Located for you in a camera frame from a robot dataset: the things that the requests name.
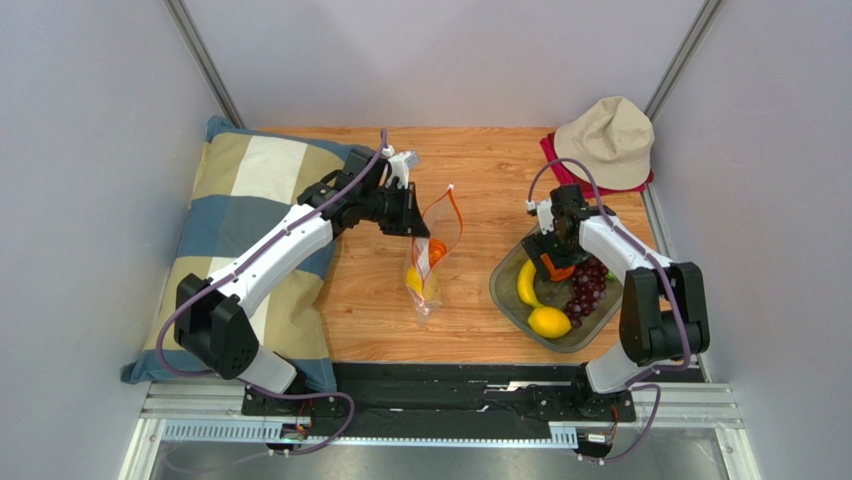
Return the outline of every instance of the red cloth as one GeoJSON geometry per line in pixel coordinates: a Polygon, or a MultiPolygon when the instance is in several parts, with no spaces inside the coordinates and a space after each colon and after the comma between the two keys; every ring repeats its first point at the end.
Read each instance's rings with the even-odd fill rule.
{"type": "MultiPolygon", "coordinates": [[[[548,162],[552,162],[559,158],[556,155],[556,149],[553,147],[553,137],[554,133],[550,133],[547,137],[542,138],[541,149],[544,151],[544,157],[548,162]]],[[[576,183],[580,186],[580,189],[583,191],[583,196],[586,198],[594,198],[595,192],[592,190],[592,185],[588,182],[583,181],[582,179],[575,178],[574,175],[571,175],[571,172],[565,168],[565,165],[561,163],[557,163],[556,165],[552,165],[550,167],[553,170],[553,174],[556,175],[556,179],[559,180],[560,185],[568,185],[570,183],[576,183]]],[[[648,178],[645,180],[645,183],[651,183],[654,180],[654,172],[648,174],[648,178]]],[[[643,192],[645,191],[645,183],[639,185],[636,188],[631,188],[630,190],[609,190],[607,188],[598,187],[601,195],[608,195],[610,193],[618,193],[618,192],[643,192]]]]}

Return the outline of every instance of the beige bucket hat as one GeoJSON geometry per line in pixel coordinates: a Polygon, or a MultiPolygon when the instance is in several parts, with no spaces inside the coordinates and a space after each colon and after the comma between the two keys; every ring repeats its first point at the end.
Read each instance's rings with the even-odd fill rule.
{"type": "MultiPolygon", "coordinates": [[[[598,186],[610,190],[630,190],[645,182],[653,144],[651,121],[624,97],[599,100],[580,118],[559,127],[553,138],[560,158],[579,160],[598,186]]],[[[580,167],[563,165],[572,175],[589,180],[580,167]]]]}

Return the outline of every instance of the gray tray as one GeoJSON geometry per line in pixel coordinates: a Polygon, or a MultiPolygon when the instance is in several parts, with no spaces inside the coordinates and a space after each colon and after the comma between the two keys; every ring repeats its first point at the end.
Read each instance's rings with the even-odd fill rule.
{"type": "MultiPolygon", "coordinates": [[[[538,227],[533,229],[533,232],[536,231],[538,231],[538,227]]],[[[544,338],[533,332],[529,325],[527,325],[527,318],[533,309],[518,298],[518,273],[521,271],[524,262],[528,259],[527,252],[518,243],[509,252],[509,255],[500,262],[500,265],[497,265],[494,273],[491,274],[491,299],[494,300],[497,308],[509,320],[530,338],[545,347],[562,353],[576,352],[583,349],[598,335],[601,329],[606,326],[607,322],[615,316],[615,313],[621,307],[621,294],[623,291],[621,283],[617,281],[607,282],[606,298],[603,304],[592,315],[583,318],[582,327],[572,329],[568,334],[560,338],[544,338]]],[[[534,287],[539,301],[552,307],[561,308],[574,298],[574,289],[571,287],[570,280],[564,282],[547,282],[540,280],[536,276],[534,287]]]]}

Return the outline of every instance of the wooden table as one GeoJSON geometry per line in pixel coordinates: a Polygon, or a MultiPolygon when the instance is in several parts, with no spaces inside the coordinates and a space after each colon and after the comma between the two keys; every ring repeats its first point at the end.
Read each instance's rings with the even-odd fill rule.
{"type": "MultiPolygon", "coordinates": [[[[276,128],[279,133],[374,147],[378,128],[276,128]]],[[[506,254],[533,227],[524,200],[544,163],[539,146],[551,128],[391,128],[397,151],[416,150],[412,173],[421,208],[450,183],[464,216],[464,236],[439,281],[443,306],[419,325],[403,283],[406,240],[364,224],[340,237],[338,256],[317,303],[336,361],[440,363],[580,363],[618,340],[614,318],[585,349],[547,350],[518,330],[491,300],[488,282],[506,254]]],[[[557,185],[545,174],[536,199],[557,185]]],[[[653,246],[638,193],[605,197],[625,225],[653,246]]]]}

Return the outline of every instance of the plastic bag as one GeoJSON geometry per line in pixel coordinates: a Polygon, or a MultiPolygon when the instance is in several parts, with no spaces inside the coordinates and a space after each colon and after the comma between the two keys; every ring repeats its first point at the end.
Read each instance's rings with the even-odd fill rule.
{"type": "Polygon", "coordinates": [[[461,212],[453,198],[453,185],[423,211],[430,238],[412,238],[405,256],[405,285],[414,311],[425,322],[441,306],[438,270],[458,244],[464,230],[461,212]]]}

